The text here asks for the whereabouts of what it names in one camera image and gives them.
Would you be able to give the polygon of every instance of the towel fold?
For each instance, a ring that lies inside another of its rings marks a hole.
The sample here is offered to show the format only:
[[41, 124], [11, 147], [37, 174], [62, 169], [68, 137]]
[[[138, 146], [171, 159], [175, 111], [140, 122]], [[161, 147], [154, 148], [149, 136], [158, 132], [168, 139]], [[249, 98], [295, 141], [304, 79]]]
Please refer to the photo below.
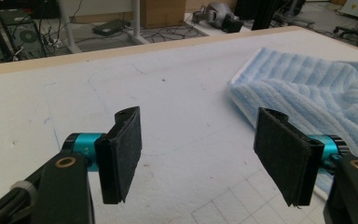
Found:
[[358, 156], [358, 63], [261, 49], [228, 86], [252, 125], [258, 107], [278, 110], [302, 133], [340, 136]]

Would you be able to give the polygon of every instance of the gray floor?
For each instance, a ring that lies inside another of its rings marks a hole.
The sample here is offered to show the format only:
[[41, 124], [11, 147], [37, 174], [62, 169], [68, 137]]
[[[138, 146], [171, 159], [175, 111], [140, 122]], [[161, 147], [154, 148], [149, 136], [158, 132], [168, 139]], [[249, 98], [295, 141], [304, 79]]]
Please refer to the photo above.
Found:
[[[342, 13], [339, 13], [341, 6], [330, 4], [328, 2], [307, 2], [301, 9], [301, 12], [296, 16], [298, 19], [307, 19], [313, 21], [313, 25], [308, 27], [312, 31], [327, 35], [337, 40], [352, 44], [358, 47], [358, 37], [356, 35], [347, 35], [345, 39], [339, 38], [338, 34], [334, 34], [333, 31], [337, 26], [345, 28], [354, 28], [358, 23], [358, 19], [352, 18]], [[131, 29], [126, 29], [124, 32], [115, 34], [110, 37], [104, 37], [96, 35], [92, 32], [92, 27], [98, 25], [95, 24], [72, 24], [75, 41], [80, 49], [84, 52], [94, 51], [100, 49], [114, 49], [123, 48], [127, 46], [135, 45], [127, 35], [127, 32]], [[287, 25], [284, 22], [272, 22], [271, 27]], [[306, 23], [298, 22], [298, 25], [306, 27]], [[251, 27], [252, 22], [245, 23], [246, 27]], [[58, 27], [61, 27], [60, 35], [58, 38], [62, 42], [55, 43], [55, 47], [49, 47], [49, 55], [63, 55], [70, 53], [65, 47], [65, 31], [62, 29], [62, 25], [59, 26], [59, 20], [49, 20], [42, 22], [42, 34], [46, 34], [47, 39], [51, 39], [54, 42], [57, 39]], [[153, 30], [143, 30], [142, 36], [149, 42], [161, 42], [171, 41], [184, 38], [194, 38], [202, 36], [197, 30], [191, 27], [168, 27], [158, 28]]]

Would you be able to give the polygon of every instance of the blue towel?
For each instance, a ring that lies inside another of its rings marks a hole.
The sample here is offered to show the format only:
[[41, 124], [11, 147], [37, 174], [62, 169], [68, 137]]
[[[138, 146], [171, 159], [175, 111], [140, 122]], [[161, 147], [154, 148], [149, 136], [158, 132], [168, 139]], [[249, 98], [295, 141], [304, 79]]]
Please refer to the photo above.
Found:
[[[302, 133], [340, 136], [358, 156], [358, 63], [261, 49], [228, 86], [253, 126], [258, 107], [271, 108]], [[317, 185], [329, 189], [326, 180]]]

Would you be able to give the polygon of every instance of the light blue cloth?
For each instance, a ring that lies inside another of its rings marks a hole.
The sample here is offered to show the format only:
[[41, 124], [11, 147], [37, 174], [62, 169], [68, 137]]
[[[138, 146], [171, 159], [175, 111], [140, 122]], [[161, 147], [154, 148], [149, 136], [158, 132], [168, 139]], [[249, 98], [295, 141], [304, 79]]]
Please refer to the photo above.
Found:
[[253, 126], [258, 107], [271, 108], [302, 133], [340, 136], [358, 156], [358, 63], [261, 49], [228, 85]]

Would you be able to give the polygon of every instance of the striped towel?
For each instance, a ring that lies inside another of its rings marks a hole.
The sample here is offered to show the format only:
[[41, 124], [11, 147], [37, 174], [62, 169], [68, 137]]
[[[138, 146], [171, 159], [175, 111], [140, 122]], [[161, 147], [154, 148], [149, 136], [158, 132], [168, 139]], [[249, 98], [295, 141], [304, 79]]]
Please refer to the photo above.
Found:
[[253, 126], [258, 107], [271, 108], [304, 134], [340, 136], [358, 156], [358, 63], [261, 49], [228, 85]]

